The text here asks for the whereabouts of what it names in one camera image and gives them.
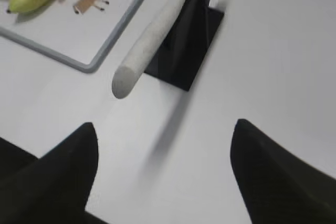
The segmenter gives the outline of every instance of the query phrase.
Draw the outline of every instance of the white cylindrical handle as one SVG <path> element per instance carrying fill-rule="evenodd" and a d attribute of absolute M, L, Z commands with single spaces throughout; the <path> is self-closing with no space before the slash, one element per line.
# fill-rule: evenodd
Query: white cylindrical handle
<path fill-rule="evenodd" d="M 131 48 L 114 73 L 112 92 L 116 98 L 125 98 L 132 91 L 174 25 L 185 1 L 169 0 Z"/>

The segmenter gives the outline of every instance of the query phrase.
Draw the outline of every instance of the whiteboard frame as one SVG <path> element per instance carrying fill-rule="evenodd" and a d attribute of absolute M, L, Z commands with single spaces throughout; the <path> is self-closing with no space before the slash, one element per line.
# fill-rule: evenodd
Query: whiteboard frame
<path fill-rule="evenodd" d="M 18 43 L 24 47 L 27 47 L 31 50 L 34 50 L 40 54 L 43 54 L 53 60 L 59 61 L 63 64 L 66 64 L 74 69 L 77 69 L 84 73 L 93 73 L 95 72 L 102 62 L 105 60 L 107 54 L 110 52 L 114 44 L 119 39 L 120 35 L 127 27 L 127 24 L 130 22 L 140 5 L 144 0 L 133 0 L 131 5 L 128 7 L 120 21 L 117 23 L 115 28 L 113 29 L 112 33 L 109 37 L 105 40 L 103 45 L 98 50 L 95 57 L 89 64 L 84 64 L 80 61 L 74 60 L 67 55 L 61 54 L 51 48 L 45 47 L 39 43 L 36 43 L 33 40 L 27 39 L 19 34 L 16 34 L 8 29 L 0 27 L 0 36 L 9 39 L 15 43 Z"/>

